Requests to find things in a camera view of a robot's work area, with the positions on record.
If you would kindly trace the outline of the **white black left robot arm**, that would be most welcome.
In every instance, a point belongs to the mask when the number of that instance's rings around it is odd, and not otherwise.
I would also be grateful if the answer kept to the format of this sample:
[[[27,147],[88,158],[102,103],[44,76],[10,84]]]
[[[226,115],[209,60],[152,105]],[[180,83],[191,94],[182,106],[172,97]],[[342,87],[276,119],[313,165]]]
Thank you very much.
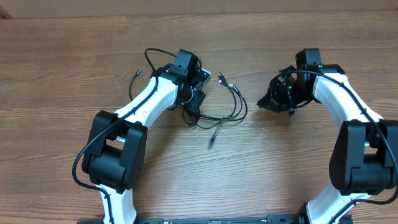
[[[132,193],[144,164],[147,133],[164,110],[181,106],[197,118],[211,79],[200,59],[179,50],[173,63],[154,68],[149,84],[129,104],[94,117],[86,146],[72,165],[73,180],[101,194],[98,223],[137,223]]]

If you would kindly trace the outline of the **cardboard back wall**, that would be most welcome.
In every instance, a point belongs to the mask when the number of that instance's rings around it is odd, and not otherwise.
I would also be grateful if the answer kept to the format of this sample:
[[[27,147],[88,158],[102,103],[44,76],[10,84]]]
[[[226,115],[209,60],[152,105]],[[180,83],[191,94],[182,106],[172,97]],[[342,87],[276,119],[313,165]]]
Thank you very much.
[[[6,19],[395,9],[397,0],[1,0]]]

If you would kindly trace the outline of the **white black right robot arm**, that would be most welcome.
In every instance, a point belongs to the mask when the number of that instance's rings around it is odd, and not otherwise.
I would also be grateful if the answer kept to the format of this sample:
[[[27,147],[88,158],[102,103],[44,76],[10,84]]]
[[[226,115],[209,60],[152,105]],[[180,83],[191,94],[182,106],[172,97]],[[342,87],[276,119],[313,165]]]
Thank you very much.
[[[348,211],[359,203],[387,205],[397,199],[373,200],[397,189],[397,121],[374,112],[353,90],[345,71],[324,64],[319,49],[303,49],[296,65],[280,70],[257,106],[293,115],[312,101],[322,104],[339,133],[329,161],[330,183],[294,215],[268,215],[266,223],[352,223]]]

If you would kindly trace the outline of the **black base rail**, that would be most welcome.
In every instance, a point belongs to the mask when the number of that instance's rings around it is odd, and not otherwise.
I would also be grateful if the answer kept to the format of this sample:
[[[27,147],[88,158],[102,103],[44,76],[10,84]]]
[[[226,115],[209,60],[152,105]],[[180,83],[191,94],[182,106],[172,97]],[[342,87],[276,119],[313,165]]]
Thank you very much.
[[[306,224],[303,215],[268,215],[262,218],[138,218],[133,224]]]

